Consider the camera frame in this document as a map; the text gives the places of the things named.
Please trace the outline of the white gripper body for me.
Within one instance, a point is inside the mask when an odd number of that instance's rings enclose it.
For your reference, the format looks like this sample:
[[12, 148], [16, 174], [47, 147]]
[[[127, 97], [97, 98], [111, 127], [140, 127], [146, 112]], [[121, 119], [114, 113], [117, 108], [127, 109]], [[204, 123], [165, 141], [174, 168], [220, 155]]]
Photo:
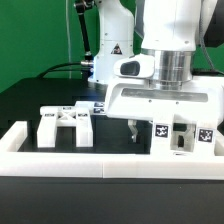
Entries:
[[112, 118], [216, 129], [224, 120], [224, 78], [196, 76], [180, 90], [152, 89], [147, 80], [116, 78], [107, 89], [105, 112]]

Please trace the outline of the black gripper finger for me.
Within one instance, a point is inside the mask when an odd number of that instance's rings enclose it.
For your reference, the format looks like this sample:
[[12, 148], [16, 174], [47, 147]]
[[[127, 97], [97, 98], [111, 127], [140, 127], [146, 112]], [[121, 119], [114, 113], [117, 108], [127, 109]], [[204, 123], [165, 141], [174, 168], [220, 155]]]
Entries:
[[128, 127], [132, 133], [132, 141], [134, 143], [137, 142], [137, 135], [138, 135], [138, 130], [137, 130], [136, 124], [137, 124], [136, 120], [128, 120]]
[[183, 149], [192, 149], [195, 138], [194, 124], [177, 124], [177, 146]]

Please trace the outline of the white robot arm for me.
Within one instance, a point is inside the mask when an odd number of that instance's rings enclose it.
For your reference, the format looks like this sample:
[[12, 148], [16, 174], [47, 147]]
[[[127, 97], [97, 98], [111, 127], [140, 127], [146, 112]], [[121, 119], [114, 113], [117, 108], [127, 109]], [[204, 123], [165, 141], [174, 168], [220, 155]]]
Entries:
[[212, 150], [224, 117], [221, 84], [192, 77], [192, 57], [217, 0], [136, 0], [135, 14], [120, 0], [81, 0], [79, 15], [96, 6], [100, 50], [91, 85], [106, 88], [105, 112], [152, 124], [152, 154], [159, 150]]

